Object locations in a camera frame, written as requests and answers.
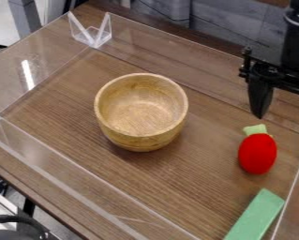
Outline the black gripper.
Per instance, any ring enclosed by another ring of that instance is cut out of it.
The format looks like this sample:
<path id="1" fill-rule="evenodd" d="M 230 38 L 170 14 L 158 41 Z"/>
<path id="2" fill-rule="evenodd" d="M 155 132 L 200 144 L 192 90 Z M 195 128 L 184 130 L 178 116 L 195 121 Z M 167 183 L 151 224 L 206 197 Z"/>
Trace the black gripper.
<path id="1" fill-rule="evenodd" d="M 262 119 L 271 104 L 275 88 L 299 95 L 299 10 L 288 10 L 282 48 L 278 52 L 243 50 L 239 76 L 248 84 L 250 111 Z"/>

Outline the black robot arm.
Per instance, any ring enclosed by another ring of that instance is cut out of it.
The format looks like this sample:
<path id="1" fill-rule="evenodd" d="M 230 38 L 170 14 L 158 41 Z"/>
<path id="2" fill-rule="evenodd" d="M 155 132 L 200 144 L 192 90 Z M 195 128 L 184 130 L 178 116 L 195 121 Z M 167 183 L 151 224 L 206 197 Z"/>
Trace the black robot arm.
<path id="1" fill-rule="evenodd" d="M 259 119 L 268 111 L 275 88 L 299 95 L 299 0 L 290 0 L 284 22 L 287 30 L 279 52 L 255 52 L 250 46 L 242 51 L 239 77 L 248 86 L 250 111 Z"/>

